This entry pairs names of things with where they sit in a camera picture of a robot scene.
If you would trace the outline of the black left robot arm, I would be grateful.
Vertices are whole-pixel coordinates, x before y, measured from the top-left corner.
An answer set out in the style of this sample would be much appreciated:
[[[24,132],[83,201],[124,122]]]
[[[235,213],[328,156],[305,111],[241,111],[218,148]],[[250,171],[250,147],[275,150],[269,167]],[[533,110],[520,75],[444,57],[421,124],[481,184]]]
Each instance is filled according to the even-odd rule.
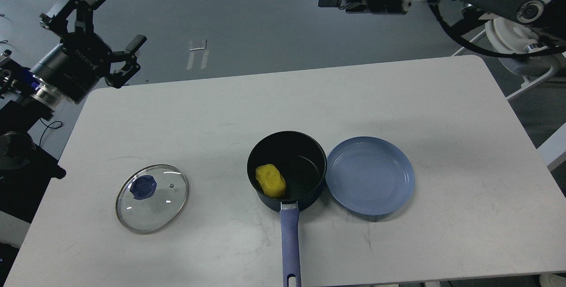
[[[99,80],[122,88],[140,70],[136,53],[147,37],[136,35],[122,51],[113,51],[95,33],[93,13],[107,0],[61,0],[40,15],[42,28],[59,43],[31,68],[6,50],[1,55],[1,94],[18,98],[1,108],[1,177],[62,179],[66,172],[30,136],[40,120],[50,120],[62,101],[81,103]]]

